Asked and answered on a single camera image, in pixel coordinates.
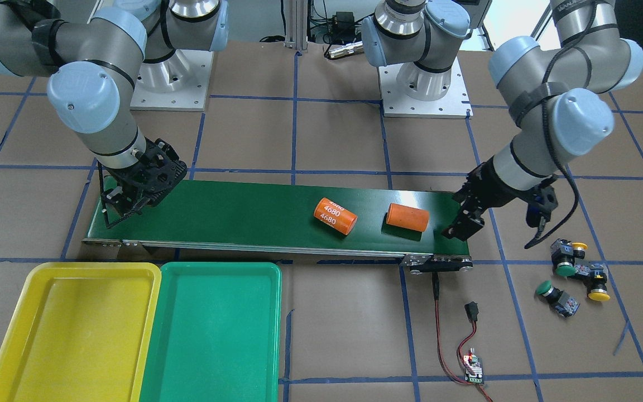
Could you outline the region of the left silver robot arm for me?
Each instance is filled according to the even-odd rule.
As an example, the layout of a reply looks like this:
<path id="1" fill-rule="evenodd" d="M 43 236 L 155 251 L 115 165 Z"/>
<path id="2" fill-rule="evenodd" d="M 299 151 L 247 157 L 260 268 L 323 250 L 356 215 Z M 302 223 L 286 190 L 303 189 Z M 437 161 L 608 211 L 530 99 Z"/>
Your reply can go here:
<path id="1" fill-rule="evenodd" d="M 610 107 L 599 95 L 625 88 L 643 69 L 643 50 L 620 38 L 615 2 L 552 1 L 560 48 L 543 50 L 520 36 L 497 48 L 490 75 L 520 128 L 508 145 L 470 171 L 454 194 L 461 204 L 446 238 L 467 240 L 484 227 L 487 209 L 513 199 L 527 204 L 526 224 L 535 227 L 532 247 L 551 235 L 545 226 L 557 207 L 556 172 L 586 155 L 614 129 Z"/>

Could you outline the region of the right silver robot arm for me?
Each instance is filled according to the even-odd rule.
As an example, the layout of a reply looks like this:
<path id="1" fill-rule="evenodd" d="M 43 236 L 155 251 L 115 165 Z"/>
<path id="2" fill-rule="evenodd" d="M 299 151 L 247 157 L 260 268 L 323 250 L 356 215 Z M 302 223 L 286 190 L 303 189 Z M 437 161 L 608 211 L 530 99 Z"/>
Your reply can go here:
<path id="1" fill-rule="evenodd" d="M 114 178 L 100 201 L 122 222 L 161 203 L 188 170 L 169 143 L 141 132 L 135 90 L 191 84 L 183 51 L 225 49 L 228 16 L 226 1 L 115 1 L 76 23 L 47 1 L 0 1 L 0 74 L 48 78 L 59 118 Z"/>

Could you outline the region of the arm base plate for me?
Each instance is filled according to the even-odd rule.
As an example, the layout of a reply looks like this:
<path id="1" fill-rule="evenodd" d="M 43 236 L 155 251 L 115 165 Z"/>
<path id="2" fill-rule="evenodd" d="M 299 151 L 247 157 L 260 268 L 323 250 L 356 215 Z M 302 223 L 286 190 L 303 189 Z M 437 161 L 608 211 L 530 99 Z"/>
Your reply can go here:
<path id="1" fill-rule="evenodd" d="M 472 107 L 459 60 L 441 74 L 409 62 L 378 67 L 378 83 L 386 117 L 467 118 Z"/>
<path id="2" fill-rule="evenodd" d="M 130 109 L 202 112 L 215 53 L 179 49 L 163 62 L 141 64 Z"/>

